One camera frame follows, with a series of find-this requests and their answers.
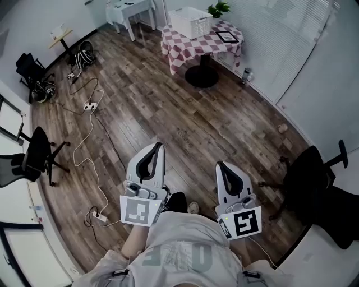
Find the potted plant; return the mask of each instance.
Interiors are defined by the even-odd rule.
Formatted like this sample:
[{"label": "potted plant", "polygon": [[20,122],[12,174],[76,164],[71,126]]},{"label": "potted plant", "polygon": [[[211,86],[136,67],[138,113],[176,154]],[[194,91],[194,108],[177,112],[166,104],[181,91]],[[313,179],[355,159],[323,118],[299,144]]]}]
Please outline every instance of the potted plant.
[{"label": "potted plant", "polygon": [[229,8],[230,6],[226,2],[218,2],[215,7],[213,7],[212,5],[209,6],[208,13],[212,14],[213,16],[212,24],[216,25],[223,13],[230,11]]}]

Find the green plant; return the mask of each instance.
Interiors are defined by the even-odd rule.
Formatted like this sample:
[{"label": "green plant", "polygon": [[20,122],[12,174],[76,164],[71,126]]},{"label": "green plant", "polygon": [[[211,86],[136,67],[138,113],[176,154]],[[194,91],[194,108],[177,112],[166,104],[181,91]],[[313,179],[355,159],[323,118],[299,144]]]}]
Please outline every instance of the green plant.
[{"label": "green plant", "polygon": [[213,18],[220,18],[223,13],[222,12],[229,12],[230,6],[227,5],[228,3],[225,2],[218,2],[215,7],[212,5],[208,7],[208,13],[213,15]]}]

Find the picture frame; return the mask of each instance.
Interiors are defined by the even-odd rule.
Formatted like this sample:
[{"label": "picture frame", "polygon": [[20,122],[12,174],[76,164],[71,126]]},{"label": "picture frame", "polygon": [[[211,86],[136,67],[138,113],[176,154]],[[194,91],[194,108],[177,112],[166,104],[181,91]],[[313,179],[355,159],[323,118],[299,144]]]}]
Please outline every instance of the picture frame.
[{"label": "picture frame", "polygon": [[218,32],[216,32],[216,34],[224,43],[238,43],[239,42],[239,40],[229,31],[218,31]]}]

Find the wooden floor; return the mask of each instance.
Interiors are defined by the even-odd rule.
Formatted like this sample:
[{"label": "wooden floor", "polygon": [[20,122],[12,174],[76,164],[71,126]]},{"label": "wooden floor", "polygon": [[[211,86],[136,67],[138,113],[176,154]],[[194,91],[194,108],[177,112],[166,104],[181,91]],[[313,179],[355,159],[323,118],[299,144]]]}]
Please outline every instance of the wooden floor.
[{"label": "wooden floor", "polygon": [[[295,159],[306,147],[294,128],[262,97],[251,89],[244,90],[238,78],[222,66],[212,63],[220,74],[219,82],[210,89],[196,89],[184,79],[191,62],[171,76],[168,60],[160,50],[160,32],[135,25],[136,41],[127,32],[117,34],[105,26],[90,37],[99,51],[96,64],[84,72],[73,89],[92,77],[98,77],[99,89],[105,91],[97,116],[106,126],[122,161],[129,160],[143,147],[160,141],[166,152],[165,184],[172,192],[182,191],[188,203],[200,204],[201,211],[214,217],[216,204],[214,167],[218,160],[236,164],[252,179],[254,192],[262,206],[263,232],[254,238],[268,251],[273,261],[279,260],[296,241],[303,226],[289,212],[269,222],[268,217],[282,202],[282,194],[271,188],[259,188],[259,180],[281,182],[285,175],[279,157]],[[82,111],[93,83],[75,95],[69,95],[65,61],[58,62],[56,102],[68,109]],[[98,101],[100,93],[94,95]],[[92,206],[105,205],[96,187],[96,177],[89,162],[75,168],[74,148],[91,129],[89,113],[74,115],[58,104],[35,104],[33,126],[41,126],[51,141],[69,141],[58,155],[58,162],[71,169],[70,174],[55,168],[50,187],[46,175],[41,184],[65,243],[85,271],[92,269],[105,251],[84,226],[84,216]],[[93,159],[100,176],[100,186],[109,198],[104,214],[115,222],[119,219],[119,196],[126,175],[104,130],[93,118],[94,131],[76,153],[76,161]],[[281,135],[278,125],[286,123]],[[121,223],[108,228],[95,228],[98,240],[106,249],[120,250],[131,227]],[[246,239],[249,260],[266,255]]]}]

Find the sneaker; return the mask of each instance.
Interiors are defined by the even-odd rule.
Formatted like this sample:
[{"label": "sneaker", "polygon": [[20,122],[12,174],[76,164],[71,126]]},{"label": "sneaker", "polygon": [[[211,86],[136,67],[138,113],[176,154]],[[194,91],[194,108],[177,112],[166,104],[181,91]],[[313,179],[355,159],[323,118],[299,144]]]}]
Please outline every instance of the sneaker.
[{"label": "sneaker", "polygon": [[197,202],[191,202],[190,205],[187,207],[187,212],[192,214],[199,214],[200,213],[200,206]]}]

